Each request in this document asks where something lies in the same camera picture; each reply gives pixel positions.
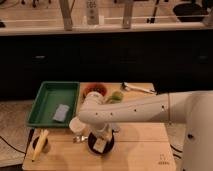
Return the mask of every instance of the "black cable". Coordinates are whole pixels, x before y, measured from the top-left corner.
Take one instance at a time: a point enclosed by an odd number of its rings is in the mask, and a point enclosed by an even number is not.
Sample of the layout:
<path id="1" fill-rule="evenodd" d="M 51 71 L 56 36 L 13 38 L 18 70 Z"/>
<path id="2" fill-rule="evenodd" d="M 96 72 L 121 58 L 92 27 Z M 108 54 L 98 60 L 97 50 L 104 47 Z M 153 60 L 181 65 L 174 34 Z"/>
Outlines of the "black cable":
<path id="1" fill-rule="evenodd" d="M 12 149 L 14 149 L 15 151 L 18 151 L 19 153 L 23 153 L 26 154 L 25 152 L 18 150 L 17 148 L 13 147 L 12 145 L 10 145 L 2 136 L 0 136 L 0 139 L 2 139 L 8 146 L 10 146 Z"/>
<path id="2" fill-rule="evenodd" d="M 179 153 L 182 153 L 183 151 L 181 151 L 181 150 L 178 150 L 177 148 L 175 148 L 173 145 L 171 145 L 170 144 L 170 146 L 171 146 L 171 148 L 173 149 L 173 150 L 175 150 L 175 151 L 177 151 L 177 152 L 179 152 Z"/>
<path id="3" fill-rule="evenodd" d="M 177 157 L 177 158 L 179 158 L 179 159 L 182 159 L 182 157 L 179 156 L 179 155 L 177 155 L 177 154 L 173 154 L 173 156 L 175 156 L 175 157 Z"/>

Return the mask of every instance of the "banana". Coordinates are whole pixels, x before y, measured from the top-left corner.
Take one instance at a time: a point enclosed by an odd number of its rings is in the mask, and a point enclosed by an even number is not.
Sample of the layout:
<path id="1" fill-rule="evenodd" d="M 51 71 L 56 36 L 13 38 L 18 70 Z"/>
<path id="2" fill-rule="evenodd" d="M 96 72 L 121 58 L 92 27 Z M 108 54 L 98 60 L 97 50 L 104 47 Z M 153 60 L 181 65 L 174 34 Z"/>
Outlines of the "banana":
<path id="1" fill-rule="evenodd" d="M 34 153 L 33 153 L 33 157 L 32 157 L 32 161 L 35 161 L 38 156 L 40 155 L 43 147 L 44 147 L 44 144 L 46 142 L 46 139 L 47 139 L 47 135 L 49 134 L 49 131 L 48 130 L 41 130 L 41 134 L 39 136 L 39 139 L 38 139 L 38 142 L 36 144 L 36 147 L 35 147 L 35 150 L 34 150 Z"/>

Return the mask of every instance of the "metal rod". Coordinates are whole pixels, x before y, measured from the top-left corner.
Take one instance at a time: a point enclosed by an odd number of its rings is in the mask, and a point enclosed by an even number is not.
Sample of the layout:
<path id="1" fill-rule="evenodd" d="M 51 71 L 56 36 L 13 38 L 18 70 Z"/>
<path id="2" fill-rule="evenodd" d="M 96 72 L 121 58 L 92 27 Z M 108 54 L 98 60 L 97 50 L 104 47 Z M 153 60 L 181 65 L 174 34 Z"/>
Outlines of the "metal rod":
<path id="1" fill-rule="evenodd" d="M 134 0 L 125 0 L 124 2 L 123 28 L 130 29 L 132 25 L 132 12 Z"/>
<path id="2" fill-rule="evenodd" d="M 69 7 L 69 0 L 59 0 L 59 3 L 61 8 L 61 14 L 63 16 L 64 30 L 72 30 L 73 22 Z"/>

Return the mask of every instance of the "small object in tray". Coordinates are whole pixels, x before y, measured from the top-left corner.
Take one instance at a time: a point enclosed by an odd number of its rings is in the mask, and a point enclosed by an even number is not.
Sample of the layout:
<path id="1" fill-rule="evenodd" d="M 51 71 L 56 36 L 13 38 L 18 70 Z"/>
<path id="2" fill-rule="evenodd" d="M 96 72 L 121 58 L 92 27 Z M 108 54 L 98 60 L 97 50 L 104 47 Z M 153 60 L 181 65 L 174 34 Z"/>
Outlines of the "small object in tray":
<path id="1" fill-rule="evenodd" d="M 67 112 L 69 111 L 69 106 L 64 104 L 59 104 L 54 116 L 53 120 L 58 122 L 64 122 L 67 116 Z"/>

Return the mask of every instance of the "chair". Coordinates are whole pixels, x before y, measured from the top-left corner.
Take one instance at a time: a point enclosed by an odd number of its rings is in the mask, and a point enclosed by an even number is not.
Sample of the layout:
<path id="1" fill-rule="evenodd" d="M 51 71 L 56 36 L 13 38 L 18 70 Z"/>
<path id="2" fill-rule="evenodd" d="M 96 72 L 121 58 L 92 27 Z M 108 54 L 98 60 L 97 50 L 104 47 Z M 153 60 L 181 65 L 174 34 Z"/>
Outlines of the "chair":
<path id="1" fill-rule="evenodd" d="M 200 22 L 205 15 L 208 15 L 207 8 L 212 4 L 213 0 L 202 0 L 202 6 L 200 6 L 195 0 L 191 0 L 191 3 L 176 5 L 173 12 L 181 22 Z"/>
<path id="2" fill-rule="evenodd" d="M 39 2 L 39 0 L 33 0 L 33 7 L 36 7 L 36 1 Z M 21 3 L 24 5 L 25 4 L 25 0 L 21 0 Z"/>

